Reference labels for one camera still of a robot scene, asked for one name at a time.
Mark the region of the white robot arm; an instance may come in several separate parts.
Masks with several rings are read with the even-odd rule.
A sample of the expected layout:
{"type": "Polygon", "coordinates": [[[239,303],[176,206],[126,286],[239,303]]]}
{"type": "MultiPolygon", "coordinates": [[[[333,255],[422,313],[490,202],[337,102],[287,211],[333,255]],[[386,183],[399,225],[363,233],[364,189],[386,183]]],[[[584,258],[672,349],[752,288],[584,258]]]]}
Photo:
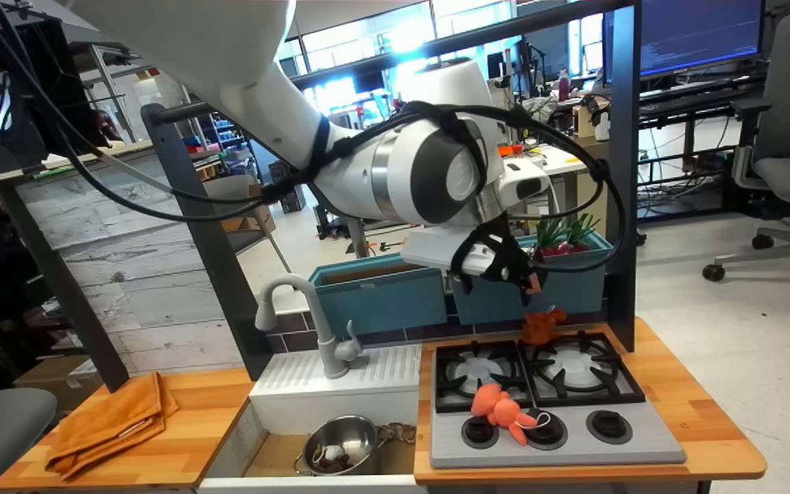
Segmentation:
{"type": "Polygon", "coordinates": [[[297,0],[64,3],[244,126],[334,211],[407,221],[410,264],[462,283],[514,283],[530,297],[543,288],[510,211],[543,189],[545,172],[503,159],[510,113],[471,59],[422,69],[392,117],[346,129],[278,59],[297,0]]]}

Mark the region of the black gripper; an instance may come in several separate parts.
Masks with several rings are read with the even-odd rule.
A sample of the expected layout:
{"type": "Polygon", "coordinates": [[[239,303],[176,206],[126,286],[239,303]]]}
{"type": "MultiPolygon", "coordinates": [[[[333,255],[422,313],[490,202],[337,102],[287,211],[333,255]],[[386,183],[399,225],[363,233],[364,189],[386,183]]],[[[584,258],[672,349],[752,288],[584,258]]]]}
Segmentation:
{"type": "Polygon", "coordinates": [[[543,273],[536,265],[536,255],[522,250],[506,214],[477,225],[459,244],[449,273],[463,291],[471,291],[477,276],[518,280],[525,301],[532,301],[543,291],[543,273]]]}

